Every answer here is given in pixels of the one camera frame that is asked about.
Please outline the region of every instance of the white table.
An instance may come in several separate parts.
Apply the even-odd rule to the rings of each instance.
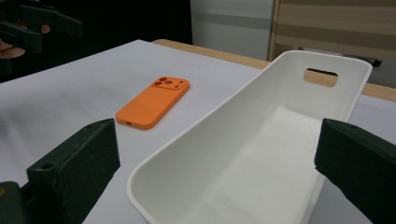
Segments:
[[[0,182],[24,185],[26,168],[73,133],[87,124],[114,118],[157,77],[184,77],[191,82],[191,88],[153,129],[141,131],[116,125],[121,167],[84,221],[143,224],[126,196],[126,181],[132,170],[259,72],[236,63],[134,41],[2,83]],[[396,144],[395,112],[395,103],[362,96],[350,122]],[[370,223],[337,190],[330,182],[325,183],[311,223]]]

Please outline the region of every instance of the phone case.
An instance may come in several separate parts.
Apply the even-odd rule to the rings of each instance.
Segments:
[[[190,82],[178,77],[160,77],[116,114],[119,123],[150,129],[189,89]]]

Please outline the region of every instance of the tray handle hole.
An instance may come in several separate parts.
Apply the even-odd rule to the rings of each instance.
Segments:
[[[304,81],[325,87],[334,87],[337,84],[338,75],[334,72],[323,71],[315,68],[307,68],[304,72]]]

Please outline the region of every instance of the white wall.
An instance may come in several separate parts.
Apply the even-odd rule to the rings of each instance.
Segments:
[[[273,0],[191,0],[192,42],[267,60]]]

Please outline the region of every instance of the white plastic tray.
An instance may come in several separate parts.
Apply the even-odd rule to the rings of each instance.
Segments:
[[[338,81],[308,83],[307,68]],[[283,53],[132,171],[132,205],[150,224],[308,222],[324,180],[314,165],[321,121],[348,120],[371,69],[355,59]]]

